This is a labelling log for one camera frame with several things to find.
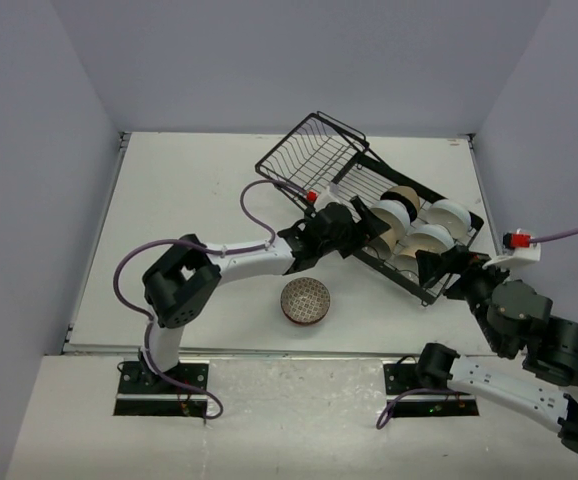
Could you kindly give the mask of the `brown white patterned bowl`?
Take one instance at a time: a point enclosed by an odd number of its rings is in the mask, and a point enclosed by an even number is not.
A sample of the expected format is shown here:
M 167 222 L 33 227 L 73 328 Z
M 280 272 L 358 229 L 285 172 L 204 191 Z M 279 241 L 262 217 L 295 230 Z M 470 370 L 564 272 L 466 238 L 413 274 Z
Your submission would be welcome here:
M 283 315 L 292 323 L 311 326 L 320 322 L 329 312 L 331 295 L 321 281 L 300 277 L 288 282 L 280 294 Z

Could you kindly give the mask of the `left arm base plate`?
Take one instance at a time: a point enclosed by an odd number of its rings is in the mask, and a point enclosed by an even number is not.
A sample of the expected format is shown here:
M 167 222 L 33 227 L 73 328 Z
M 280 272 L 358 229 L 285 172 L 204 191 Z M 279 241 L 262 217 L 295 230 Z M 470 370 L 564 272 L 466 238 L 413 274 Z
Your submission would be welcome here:
M 114 416 L 203 418 L 207 414 L 204 394 L 187 393 L 145 372 L 139 361 L 122 361 L 117 370 Z

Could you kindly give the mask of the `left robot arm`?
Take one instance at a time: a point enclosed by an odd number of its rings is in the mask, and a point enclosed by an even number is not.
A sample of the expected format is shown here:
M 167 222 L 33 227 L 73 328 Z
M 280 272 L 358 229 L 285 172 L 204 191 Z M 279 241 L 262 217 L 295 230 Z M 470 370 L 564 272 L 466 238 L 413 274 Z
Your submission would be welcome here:
M 141 380 L 156 393 L 175 385 L 184 328 L 200 315 L 218 287 L 303 272 L 332 252 L 346 258 L 389 229 L 354 197 L 349 207 L 331 202 L 260 247 L 243 243 L 212 250 L 194 234 L 177 239 L 142 276 L 144 297 L 155 319 L 140 348 Z

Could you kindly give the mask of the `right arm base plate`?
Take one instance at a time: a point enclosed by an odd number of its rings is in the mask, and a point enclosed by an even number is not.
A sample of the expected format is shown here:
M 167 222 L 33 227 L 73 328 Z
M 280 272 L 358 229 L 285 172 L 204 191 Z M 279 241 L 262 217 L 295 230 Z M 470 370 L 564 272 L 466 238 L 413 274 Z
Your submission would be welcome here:
M 390 418 L 476 417 L 480 415 L 476 398 L 470 394 L 425 392 L 415 375 L 412 358 L 383 364 L 386 404 L 408 393 L 391 409 Z

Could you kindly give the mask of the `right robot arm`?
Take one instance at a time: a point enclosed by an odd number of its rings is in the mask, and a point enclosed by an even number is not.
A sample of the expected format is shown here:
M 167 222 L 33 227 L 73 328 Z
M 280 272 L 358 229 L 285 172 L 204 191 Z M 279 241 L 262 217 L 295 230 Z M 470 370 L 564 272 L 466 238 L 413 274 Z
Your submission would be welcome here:
M 555 432 L 566 448 L 578 454 L 578 323 L 553 315 L 550 298 L 509 277 L 511 270 L 539 258 L 537 246 L 496 257 L 462 245 L 444 253 L 416 253 L 420 286 L 456 276 L 445 297 L 468 304 L 498 357 L 512 360 L 523 353 L 523 369 L 543 386 L 490 371 L 440 343 L 425 345 L 415 380 L 428 393 L 458 390 L 522 414 Z

